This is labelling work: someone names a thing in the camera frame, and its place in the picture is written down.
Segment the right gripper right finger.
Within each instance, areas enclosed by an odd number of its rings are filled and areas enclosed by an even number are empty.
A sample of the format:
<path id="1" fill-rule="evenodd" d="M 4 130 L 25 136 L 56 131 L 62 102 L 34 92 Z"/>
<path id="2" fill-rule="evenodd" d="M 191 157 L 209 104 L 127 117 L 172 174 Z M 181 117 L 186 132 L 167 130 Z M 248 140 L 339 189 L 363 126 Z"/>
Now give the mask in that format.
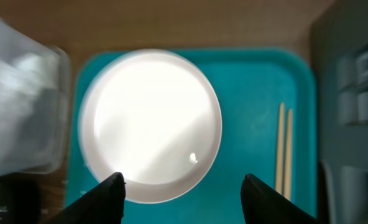
<path id="1" fill-rule="evenodd" d="M 307 224 L 316 219 L 298 208 L 253 174 L 241 185 L 241 205 L 246 224 Z"/>

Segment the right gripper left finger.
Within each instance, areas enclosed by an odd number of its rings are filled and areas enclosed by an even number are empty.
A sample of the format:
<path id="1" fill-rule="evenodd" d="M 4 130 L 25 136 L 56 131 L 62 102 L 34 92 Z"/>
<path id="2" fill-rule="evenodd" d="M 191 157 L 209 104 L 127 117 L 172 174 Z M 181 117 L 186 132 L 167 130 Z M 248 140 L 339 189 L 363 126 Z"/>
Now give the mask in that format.
<path id="1" fill-rule="evenodd" d="M 51 224 L 121 224 L 126 197 L 124 177 L 115 172 L 60 213 Z"/>

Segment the large pink plate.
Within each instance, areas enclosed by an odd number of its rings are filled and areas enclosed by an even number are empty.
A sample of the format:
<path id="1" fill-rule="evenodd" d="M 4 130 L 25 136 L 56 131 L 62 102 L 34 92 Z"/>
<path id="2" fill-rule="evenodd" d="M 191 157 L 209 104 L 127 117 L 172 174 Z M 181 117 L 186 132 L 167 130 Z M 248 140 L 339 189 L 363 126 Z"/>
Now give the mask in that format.
<path id="1" fill-rule="evenodd" d="M 93 177 L 119 172 L 126 199 L 176 199 L 207 175 L 222 138 L 218 97 L 205 74 L 168 50 L 128 52 L 90 83 L 78 115 L 81 154 Z"/>

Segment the wooden chopstick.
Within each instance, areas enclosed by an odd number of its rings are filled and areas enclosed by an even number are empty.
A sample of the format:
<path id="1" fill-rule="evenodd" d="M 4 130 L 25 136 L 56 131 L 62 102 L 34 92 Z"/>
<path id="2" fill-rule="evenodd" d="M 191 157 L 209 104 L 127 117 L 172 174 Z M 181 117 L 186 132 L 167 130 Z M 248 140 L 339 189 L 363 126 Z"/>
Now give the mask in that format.
<path id="1" fill-rule="evenodd" d="M 285 173 L 283 183 L 283 196 L 291 201 L 292 196 L 292 166 L 293 166 L 293 110 L 287 114 L 287 132 L 285 141 Z"/>
<path id="2" fill-rule="evenodd" d="M 285 104 L 280 103 L 278 112 L 277 158 L 275 168 L 275 190 L 279 194 L 283 193 L 284 132 L 285 132 Z"/>

